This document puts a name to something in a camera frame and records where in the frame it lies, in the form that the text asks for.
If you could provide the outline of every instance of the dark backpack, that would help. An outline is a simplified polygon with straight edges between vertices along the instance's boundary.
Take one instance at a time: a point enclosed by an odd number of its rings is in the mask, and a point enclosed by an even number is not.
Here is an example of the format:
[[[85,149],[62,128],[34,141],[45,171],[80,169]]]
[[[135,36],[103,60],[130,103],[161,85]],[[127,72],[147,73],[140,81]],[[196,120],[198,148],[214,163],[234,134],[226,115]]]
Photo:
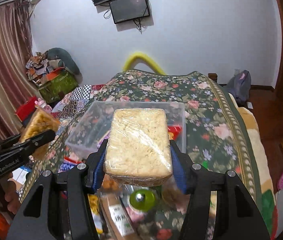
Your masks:
[[[249,71],[244,70],[233,76],[224,88],[233,95],[238,106],[243,106],[249,98],[251,84]]]

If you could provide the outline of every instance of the wooden floor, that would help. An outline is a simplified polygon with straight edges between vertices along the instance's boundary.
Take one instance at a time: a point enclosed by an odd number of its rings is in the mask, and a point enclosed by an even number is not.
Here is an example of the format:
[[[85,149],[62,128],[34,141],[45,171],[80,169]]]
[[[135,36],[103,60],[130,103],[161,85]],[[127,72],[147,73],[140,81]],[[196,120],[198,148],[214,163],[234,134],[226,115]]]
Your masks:
[[[251,90],[249,101],[253,104],[251,111],[259,126],[274,192],[277,192],[277,181],[283,172],[283,152],[280,149],[283,138],[283,98],[278,98],[270,90]]]

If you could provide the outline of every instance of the silver screw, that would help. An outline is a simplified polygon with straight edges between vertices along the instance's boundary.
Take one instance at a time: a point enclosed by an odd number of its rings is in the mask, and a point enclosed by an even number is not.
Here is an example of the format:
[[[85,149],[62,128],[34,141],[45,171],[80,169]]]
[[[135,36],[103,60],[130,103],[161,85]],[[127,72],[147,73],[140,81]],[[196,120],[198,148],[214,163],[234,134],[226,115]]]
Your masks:
[[[200,170],[200,169],[201,169],[201,165],[200,165],[199,163],[194,163],[194,164],[192,165],[192,168],[193,168],[194,170]]]
[[[48,177],[50,175],[50,173],[51,173],[50,170],[45,170],[45,171],[43,171],[42,174],[43,174],[44,177]]]
[[[143,201],[145,199],[145,195],[144,194],[141,194],[141,193],[137,193],[136,194],[136,200],[138,201],[138,202],[141,202],[141,201]]]
[[[83,170],[84,168],[86,168],[85,163],[80,163],[80,164],[77,165],[77,169],[79,169],[79,170]]]
[[[235,175],[236,175],[236,173],[235,173],[234,171],[232,171],[232,170],[229,170],[229,171],[227,172],[227,174],[228,174],[228,176],[230,176],[230,177],[235,177]]]

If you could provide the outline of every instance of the yellow foam arch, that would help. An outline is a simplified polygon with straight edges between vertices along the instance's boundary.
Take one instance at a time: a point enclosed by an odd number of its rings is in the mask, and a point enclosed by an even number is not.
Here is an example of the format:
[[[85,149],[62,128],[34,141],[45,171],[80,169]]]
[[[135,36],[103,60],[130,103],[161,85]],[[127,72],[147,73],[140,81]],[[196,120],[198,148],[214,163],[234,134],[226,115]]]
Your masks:
[[[156,74],[166,75],[161,67],[151,57],[141,52],[135,52],[128,57],[123,67],[123,71],[130,70],[131,65],[137,59],[145,61],[147,65],[152,69],[152,71],[154,71]]]

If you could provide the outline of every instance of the floral tablecloth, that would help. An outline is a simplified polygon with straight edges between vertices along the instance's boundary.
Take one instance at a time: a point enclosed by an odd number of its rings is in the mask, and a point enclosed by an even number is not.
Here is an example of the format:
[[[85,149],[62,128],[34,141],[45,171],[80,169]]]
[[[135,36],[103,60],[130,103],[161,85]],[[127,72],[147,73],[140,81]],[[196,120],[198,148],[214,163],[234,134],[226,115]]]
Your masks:
[[[42,171],[58,171],[64,155],[70,154],[65,140],[93,100],[183,102],[187,130],[186,153],[193,162],[205,162],[209,170],[220,173],[228,169],[235,170],[262,210],[258,170],[243,119],[228,93],[199,72],[185,76],[164,76],[130,70],[114,76],[64,128],[51,146],[46,160],[35,164],[25,184],[22,199]],[[158,210],[155,217],[155,221],[140,225],[139,232],[146,234],[151,229],[157,231],[152,235],[158,240],[177,239],[184,215],[162,209]],[[214,232],[214,220],[210,216],[208,239],[212,238]]]

